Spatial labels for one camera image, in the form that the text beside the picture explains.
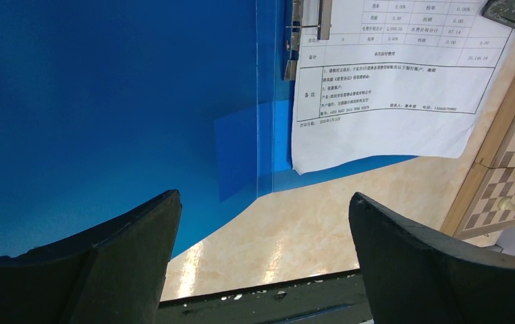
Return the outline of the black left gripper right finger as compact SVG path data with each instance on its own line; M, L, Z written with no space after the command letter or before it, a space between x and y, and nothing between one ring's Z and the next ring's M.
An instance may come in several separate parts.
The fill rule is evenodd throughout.
M515 323L515 256L443 234L360 192L348 219L376 323Z

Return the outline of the Chinese printed paper sheet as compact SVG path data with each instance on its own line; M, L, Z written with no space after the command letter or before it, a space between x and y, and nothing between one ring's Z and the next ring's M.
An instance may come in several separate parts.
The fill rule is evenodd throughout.
M513 38L484 1L299 1L292 167L463 153Z

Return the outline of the blue clip file folder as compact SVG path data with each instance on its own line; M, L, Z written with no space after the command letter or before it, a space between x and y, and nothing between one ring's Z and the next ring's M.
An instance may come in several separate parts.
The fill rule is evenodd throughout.
M284 1L0 1L0 256L176 189L179 254L298 175Z

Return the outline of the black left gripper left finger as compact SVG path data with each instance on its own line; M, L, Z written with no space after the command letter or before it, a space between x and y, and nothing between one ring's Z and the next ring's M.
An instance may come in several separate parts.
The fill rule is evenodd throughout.
M168 190L16 257L0 256L0 323L154 323L182 203Z

